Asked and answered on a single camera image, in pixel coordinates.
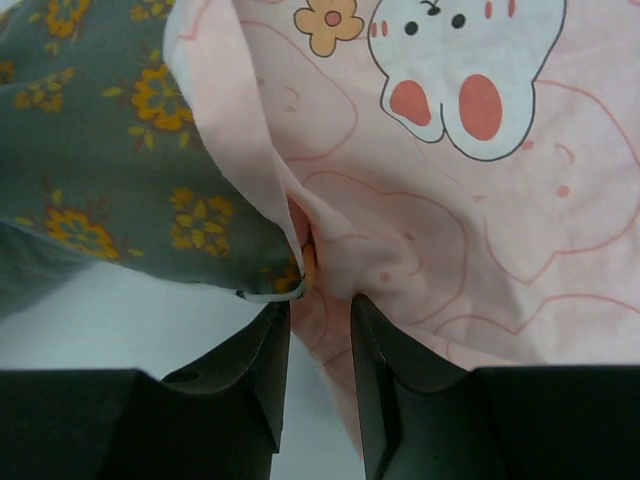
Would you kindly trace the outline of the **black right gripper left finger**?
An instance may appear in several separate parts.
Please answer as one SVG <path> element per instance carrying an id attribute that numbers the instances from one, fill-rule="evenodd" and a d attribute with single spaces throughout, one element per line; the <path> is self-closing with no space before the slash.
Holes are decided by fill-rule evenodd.
<path id="1" fill-rule="evenodd" d="M 154 379 L 140 370 L 5 370 L 5 479 L 267 479 L 290 346 L 285 303 Z"/>

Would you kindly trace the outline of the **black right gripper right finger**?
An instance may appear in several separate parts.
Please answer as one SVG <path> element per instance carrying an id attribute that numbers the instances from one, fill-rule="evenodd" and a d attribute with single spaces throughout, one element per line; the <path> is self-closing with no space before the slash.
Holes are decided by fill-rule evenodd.
<path id="1" fill-rule="evenodd" d="M 464 370 L 351 304 L 365 474 L 370 479 L 635 479 L 635 366 Z"/>

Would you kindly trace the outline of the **pink bunny print pillowcase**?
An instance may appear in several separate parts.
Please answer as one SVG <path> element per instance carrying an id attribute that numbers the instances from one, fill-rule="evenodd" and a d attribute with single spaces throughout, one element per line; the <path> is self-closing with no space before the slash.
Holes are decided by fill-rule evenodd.
<path id="1" fill-rule="evenodd" d="M 467 370 L 638 362 L 637 2 L 179 1 L 164 54 L 354 444 L 357 294 Z"/>

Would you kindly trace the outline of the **grey floral pillow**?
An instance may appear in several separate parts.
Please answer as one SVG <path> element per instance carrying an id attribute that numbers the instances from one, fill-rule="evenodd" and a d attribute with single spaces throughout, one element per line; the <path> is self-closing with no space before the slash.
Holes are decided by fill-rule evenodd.
<path id="1" fill-rule="evenodd" d="M 170 1 L 19 1 L 1 14 L 1 312 L 94 261 L 290 299 L 282 231 L 223 177 L 163 60 Z"/>

